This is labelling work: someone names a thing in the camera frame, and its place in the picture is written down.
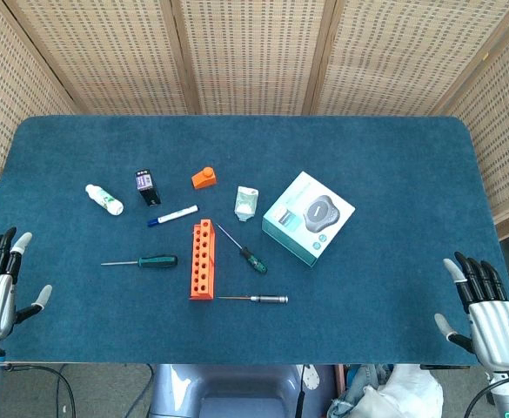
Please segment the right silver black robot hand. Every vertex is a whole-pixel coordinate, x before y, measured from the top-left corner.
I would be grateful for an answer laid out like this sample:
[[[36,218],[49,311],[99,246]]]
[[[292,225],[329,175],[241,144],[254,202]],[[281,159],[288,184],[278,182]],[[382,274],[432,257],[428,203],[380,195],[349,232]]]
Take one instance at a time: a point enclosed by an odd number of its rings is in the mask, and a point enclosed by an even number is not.
[[[441,313],[434,314],[439,331],[451,343],[474,354],[486,370],[509,372],[509,299],[497,270],[488,262],[456,252],[443,265],[456,287],[469,321],[469,337],[455,331]]]

